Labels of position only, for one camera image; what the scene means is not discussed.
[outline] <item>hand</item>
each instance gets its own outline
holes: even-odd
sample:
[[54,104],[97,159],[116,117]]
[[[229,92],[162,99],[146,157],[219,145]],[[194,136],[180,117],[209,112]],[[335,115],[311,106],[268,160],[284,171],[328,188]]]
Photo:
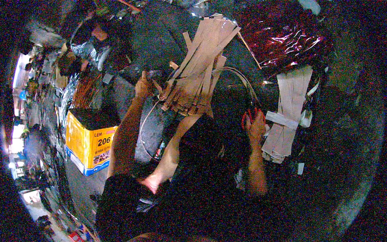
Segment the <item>hand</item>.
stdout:
[[147,80],[146,75],[148,72],[143,71],[142,77],[137,82],[135,90],[136,90],[136,97],[137,98],[147,98],[149,97],[151,93],[151,83]]
[[264,114],[262,111],[258,112],[257,117],[252,124],[247,117],[246,131],[250,139],[250,144],[258,144],[261,141],[261,136],[266,132]]

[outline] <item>shiny red wrapping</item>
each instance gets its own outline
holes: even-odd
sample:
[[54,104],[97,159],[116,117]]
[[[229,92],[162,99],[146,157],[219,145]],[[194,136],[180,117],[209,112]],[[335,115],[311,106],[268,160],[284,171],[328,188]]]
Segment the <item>shiny red wrapping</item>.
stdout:
[[264,77],[290,71],[299,64],[311,64],[332,49],[327,33],[319,29],[311,11],[287,7],[255,7],[237,17],[241,34]]

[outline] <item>yellow box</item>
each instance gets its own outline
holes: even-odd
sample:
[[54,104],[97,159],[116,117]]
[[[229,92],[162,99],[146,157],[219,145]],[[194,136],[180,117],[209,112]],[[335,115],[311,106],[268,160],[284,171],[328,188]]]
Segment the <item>yellow box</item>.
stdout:
[[94,109],[69,109],[66,153],[82,174],[91,175],[109,165],[110,146],[119,123]]

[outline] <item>right hand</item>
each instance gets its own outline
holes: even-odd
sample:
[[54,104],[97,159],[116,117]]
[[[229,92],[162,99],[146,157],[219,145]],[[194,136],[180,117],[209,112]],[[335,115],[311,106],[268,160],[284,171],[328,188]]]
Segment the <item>right hand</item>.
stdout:
[[246,131],[250,139],[250,143],[259,143],[261,141],[261,136],[266,133],[264,117],[265,115],[262,111],[259,111],[253,123],[251,123],[250,119],[247,118]]
[[136,83],[135,90],[136,90],[136,97],[138,98],[147,98],[152,94],[151,92],[152,84],[147,80],[146,78],[147,74],[148,74],[147,71],[143,71],[140,80]]

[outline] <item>person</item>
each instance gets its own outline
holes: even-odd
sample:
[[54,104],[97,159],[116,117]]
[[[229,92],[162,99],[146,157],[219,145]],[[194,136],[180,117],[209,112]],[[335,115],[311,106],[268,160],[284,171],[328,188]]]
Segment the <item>person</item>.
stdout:
[[180,122],[150,175],[136,165],[142,106],[150,94],[143,72],[112,141],[95,223],[102,241],[256,241],[261,217],[257,201],[267,192],[260,147],[263,114],[247,122],[252,152],[249,186],[243,192],[227,176],[227,163],[217,159],[221,145],[207,115]]

